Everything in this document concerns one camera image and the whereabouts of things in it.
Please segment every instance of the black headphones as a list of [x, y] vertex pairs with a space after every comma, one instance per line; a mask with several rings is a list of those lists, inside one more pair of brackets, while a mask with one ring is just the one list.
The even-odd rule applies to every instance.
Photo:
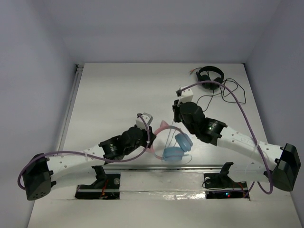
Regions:
[[[203, 82], [203, 81], [212, 81], [209, 77], [209, 75], [201, 75], [202, 72], [204, 71], [212, 71], [215, 73], [218, 73], [220, 75], [220, 77], [217, 77], [216, 79], [214, 79], [215, 82], [218, 83], [223, 83], [224, 81], [224, 73], [223, 71], [221, 71], [220, 69], [218, 69], [215, 66], [205, 66], [202, 67], [198, 72], [196, 72], [196, 77], [198, 78], [199, 82]], [[217, 88], [219, 88], [219, 85], [213, 84], [213, 83], [204, 83], [202, 84], [202, 86], [206, 89], [210, 89], [210, 90], [216, 90]]]

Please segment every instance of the white table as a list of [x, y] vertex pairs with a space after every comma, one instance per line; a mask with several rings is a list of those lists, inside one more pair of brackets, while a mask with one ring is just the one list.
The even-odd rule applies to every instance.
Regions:
[[[74, 108], [66, 128], [62, 131], [61, 149], [83, 150], [101, 141], [121, 134], [134, 125], [137, 113], [152, 114], [153, 129], [161, 120], [172, 122], [172, 104], [175, 91], [196, 82], [195, 75], [188, 71], [206, 64], [85, 64], [81, 80], [76, 87]], [[248, 119], [258, 139], [266, 142], [257, 107], [242, 64], [213, 64], [225, 73], [225, 78], [237, 80], [245, 89], [247, 104], [243, 105]], [[201, 95], [210, 95], [201, 86], [192, 88], [194, 101]], [[236, 96], [243, 99], [242, 91]], [[205, 109], [208, 97], [199, 105]], [[228, 104], [220, 97], [213, 98], [207, 117], [218, 119], [234, 129], [249, 135], [240, 110], [236, 104]], [[176, 124], [186, 130], [182, 124]], [[168, 132], [159, 134], [155, 141], [156, 152], [161, 154]], [[225, 162], [248, 163], [250, 159], [233, 151], [204, 144], [191, 136], [194, 146], [190, 154], [193, 159], [184, 165], [186, 168], [208, 169]], [[131, 153], [131, 158], [141, 150]], [[170, 167], [146, 153], [140, 158], [122, 164], [109, 164], [109, 169]], [[251, 201], [246, 199], [228, 200], [160, 200], [152, 198], [124, 198], [121, 200], [76, 200], [75, 187], [52, 191], [48, 196], [37, 200], [34, 205], [29, 228], [38, 227], [301, 227], [291, 196], [288, 192], [275, 189], [270, 196], [256, 186], [251, 191]]]

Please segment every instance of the white wall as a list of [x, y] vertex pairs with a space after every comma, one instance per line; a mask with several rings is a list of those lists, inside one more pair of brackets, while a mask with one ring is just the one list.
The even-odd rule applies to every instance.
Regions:
[[[246, 62], [270, 143], [294, 144], [304, 164], [304, 1], [282, 0]], [[292, 193], [304, 222], [304, 167]]]
[[78, 62], [245, 63], [280, 0], [45, 0]]
[[75, 65], [39, 0], [0, 1], [0, 226], [26, 227], [21, 168], [54, 149]]

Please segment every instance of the transparent plastic sheet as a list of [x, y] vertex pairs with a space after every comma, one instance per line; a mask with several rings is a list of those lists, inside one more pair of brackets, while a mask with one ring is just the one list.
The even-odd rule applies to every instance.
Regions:
[[121, 191], [121, 200], [204, 200], [205, 191]]

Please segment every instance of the blue ear cushion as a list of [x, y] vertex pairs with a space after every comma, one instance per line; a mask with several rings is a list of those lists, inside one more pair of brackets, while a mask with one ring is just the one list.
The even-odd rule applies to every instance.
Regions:
[[184, 152], [190, 151], [191, 147], [193, 146], [193, 142], [191, 141], [189, 136], [185, 133], [184, 134], [182, 134], [182, 133], [177, 134], [175, 136], [175, 140]]
[[165, 161], [181, 161], [185, 152], [180, 147], [167, 147], [163, 150]]

